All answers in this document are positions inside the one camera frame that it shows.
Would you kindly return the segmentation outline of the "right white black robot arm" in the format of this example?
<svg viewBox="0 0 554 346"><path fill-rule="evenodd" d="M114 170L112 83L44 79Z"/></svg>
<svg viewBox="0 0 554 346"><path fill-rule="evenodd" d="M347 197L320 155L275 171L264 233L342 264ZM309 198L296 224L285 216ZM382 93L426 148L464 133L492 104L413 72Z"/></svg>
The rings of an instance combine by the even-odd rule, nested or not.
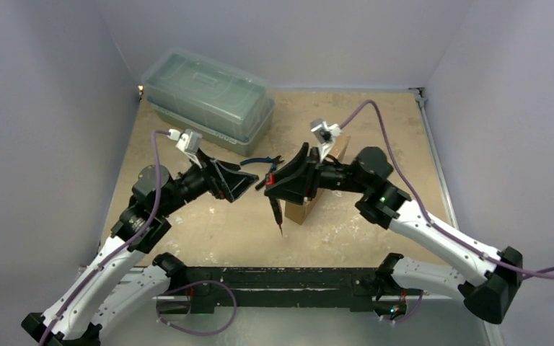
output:
<svg viewBox="0 0 554 346"><path fill-rule="evenodd" d="M364 219L413 240L446 263L423 265L402 257L376 274L381 291L415 288L449 296L477 318L502 323L523 281L522 253L484 244L435 218L391 183L393 170L376 146L343 164L321 160L318 148L303 143L289 163L268 174L264 194L297 205L313 199L318 189L361 194L355 206Z"/></svg>

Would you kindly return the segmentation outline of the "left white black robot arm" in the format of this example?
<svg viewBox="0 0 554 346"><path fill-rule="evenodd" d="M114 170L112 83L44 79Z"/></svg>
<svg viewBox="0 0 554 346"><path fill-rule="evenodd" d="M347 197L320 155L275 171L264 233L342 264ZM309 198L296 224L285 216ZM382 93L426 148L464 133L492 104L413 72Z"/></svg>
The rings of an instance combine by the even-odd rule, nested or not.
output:
<svg viewBox="0 0 554 346"><path fill-rule="evenodd" d="M44 312L29 313L21 327L39 345L100 345L113 327L146 301L164 292L176 295L186 285L185 265L170 253L145 267L131 282L122 279L169 231L168 216L210 193L233 203L258 176L238 164L211 158L198 149L190 166L173 177L159 156L145 167L95 258L67 292Z"/></svg>

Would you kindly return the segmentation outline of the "red utility knife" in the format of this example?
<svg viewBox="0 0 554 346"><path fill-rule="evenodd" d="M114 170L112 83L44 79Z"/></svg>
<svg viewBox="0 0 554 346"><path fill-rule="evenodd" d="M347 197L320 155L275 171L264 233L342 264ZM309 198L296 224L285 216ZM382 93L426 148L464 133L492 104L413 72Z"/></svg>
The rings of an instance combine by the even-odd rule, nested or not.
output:
<svg viewBox="0 0 554 346"><path fill-rule="evenodd" d="M265 178L261 182L256 184L255 190L260 191L262 188L266 187L266 185L272 185L272 184L273 184L273 174L267 173L265 175ZM268 197L268 200L271 206L271 210L273 212L274 220L279 228L280 235L283 236L283 228L282 228L283 212L281 210L281 204L276 198L273 198L273 197Z"/></svg>

